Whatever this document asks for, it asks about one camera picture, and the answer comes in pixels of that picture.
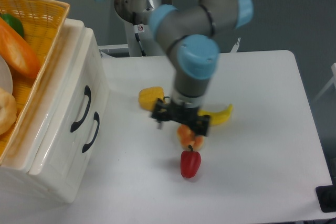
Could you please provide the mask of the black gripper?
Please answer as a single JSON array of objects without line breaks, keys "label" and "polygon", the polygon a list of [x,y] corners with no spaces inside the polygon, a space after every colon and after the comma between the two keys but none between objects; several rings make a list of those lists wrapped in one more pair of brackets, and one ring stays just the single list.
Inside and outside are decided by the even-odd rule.
[{"label": "black gripper", "polygon": [[197,136],[207,136],[211,117],[209,115],[198,115],[200,104],[201,97],[173,95],[169,104],[158,98],[151,118],[155,119],[159,130],[162,129],[163,122],[174,121],[190,126],[191,131]]}]

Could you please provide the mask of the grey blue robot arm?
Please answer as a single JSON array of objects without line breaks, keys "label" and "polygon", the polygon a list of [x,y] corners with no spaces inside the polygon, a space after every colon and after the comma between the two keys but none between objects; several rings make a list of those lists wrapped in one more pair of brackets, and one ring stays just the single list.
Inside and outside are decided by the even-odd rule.
[{"label": "grey blue robot arm", "polygon": [[197,0],[179,11],[165,0],[115,0],[115,11],[125,21],[147,25],[175,68],[169,103],[158,99],[152,118],[188,126],[197,136],[207,135],[209,115],[199,115],[209,81],[217,66],[219,47],[213,36],[249,23],[252,0]]}]

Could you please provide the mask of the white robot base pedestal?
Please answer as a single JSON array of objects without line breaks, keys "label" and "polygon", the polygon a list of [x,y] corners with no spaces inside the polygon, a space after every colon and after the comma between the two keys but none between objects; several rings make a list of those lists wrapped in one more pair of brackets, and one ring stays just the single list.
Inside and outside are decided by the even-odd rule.
[{"label": "white robot base pedestal", "polygon": [[172,0],[114,0],[114,9],[124,23],[126,44],[100,46],[113,57],[161,56],[163,51],[154,41],[149,17],[154,10]]}]

